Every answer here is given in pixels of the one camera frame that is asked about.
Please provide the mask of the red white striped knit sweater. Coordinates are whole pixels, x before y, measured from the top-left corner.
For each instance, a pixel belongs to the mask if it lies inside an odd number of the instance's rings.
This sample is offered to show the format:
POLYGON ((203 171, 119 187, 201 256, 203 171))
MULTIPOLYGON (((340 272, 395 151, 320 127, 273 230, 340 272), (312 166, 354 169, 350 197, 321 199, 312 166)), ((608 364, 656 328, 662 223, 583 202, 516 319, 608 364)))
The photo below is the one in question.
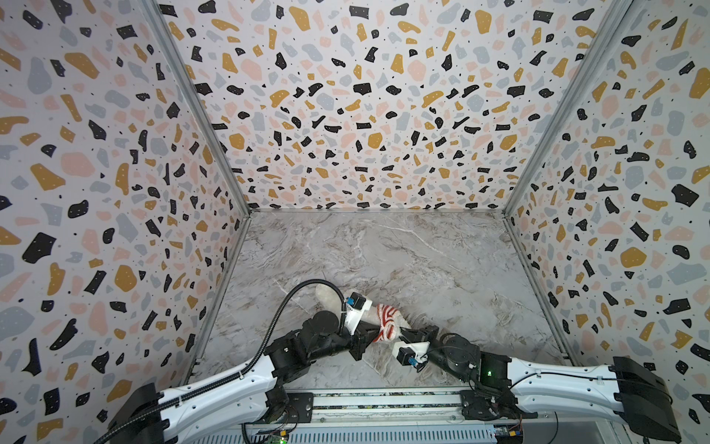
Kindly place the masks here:
POLYGON ((377 305, 376 314, 380 329, 375 342, 393 342, 393 340, 397 340, 400 333, 399 309, 380 303, 380 305, 377 305))

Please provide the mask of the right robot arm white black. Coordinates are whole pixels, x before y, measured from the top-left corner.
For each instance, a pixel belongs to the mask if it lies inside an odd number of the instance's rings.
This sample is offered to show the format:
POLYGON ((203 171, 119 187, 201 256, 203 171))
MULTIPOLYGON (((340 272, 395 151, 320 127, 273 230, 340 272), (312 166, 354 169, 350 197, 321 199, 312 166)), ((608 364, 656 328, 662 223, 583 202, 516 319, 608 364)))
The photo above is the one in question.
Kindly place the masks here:
POLYGON ((466 384, 460 401, 467 420, 576 414, 622 423, 649 440, 682 440, 665 381, 629 357, 600 366, 538 364, 487 353, 435 327, 403 329, 393 355, 403 366, 435 366, 466 384))

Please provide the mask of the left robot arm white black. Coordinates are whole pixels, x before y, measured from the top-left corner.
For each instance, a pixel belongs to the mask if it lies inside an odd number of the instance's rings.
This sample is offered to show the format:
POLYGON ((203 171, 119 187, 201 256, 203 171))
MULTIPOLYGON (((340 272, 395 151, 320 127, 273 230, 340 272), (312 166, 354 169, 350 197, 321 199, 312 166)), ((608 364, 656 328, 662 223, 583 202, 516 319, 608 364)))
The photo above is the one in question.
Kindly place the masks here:
POLYGON ((377 310, 349 309, 340 318, 321 311, 264 348, 255 362, 171 390, 148 385, 112 420, 105 443, 190 443, 215 431, 252 423, 298 422, 306 398, 290 399, 286 384, 317 360, 349 353, 360 360, 384 325, 377 310))

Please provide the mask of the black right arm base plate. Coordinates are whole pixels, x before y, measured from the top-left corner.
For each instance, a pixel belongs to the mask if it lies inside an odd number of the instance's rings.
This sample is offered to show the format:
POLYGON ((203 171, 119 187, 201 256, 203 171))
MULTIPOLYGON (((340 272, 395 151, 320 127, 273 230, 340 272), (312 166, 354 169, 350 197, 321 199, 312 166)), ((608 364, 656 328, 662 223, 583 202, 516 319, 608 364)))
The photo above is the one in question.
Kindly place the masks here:
POLYGON ((460 392, 461 414, 466 420, 494 421, 499 419, 534 419, 538 413, 524 412, 517 398, 509 391, 500 396, 488 396, 475 390, 460 392))

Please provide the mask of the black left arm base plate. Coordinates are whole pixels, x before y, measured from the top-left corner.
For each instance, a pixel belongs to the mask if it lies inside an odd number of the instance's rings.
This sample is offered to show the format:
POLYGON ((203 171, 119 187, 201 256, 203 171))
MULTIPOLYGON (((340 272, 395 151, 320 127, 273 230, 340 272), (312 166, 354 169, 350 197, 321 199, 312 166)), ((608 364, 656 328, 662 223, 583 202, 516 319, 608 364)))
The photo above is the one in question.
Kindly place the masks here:
POLYGON ((266 407, 266 413, 260 418, 262 423, 286 420, 292 424, 309 424, 314 413, 314 394, 274 388, 266 393, 266 407))

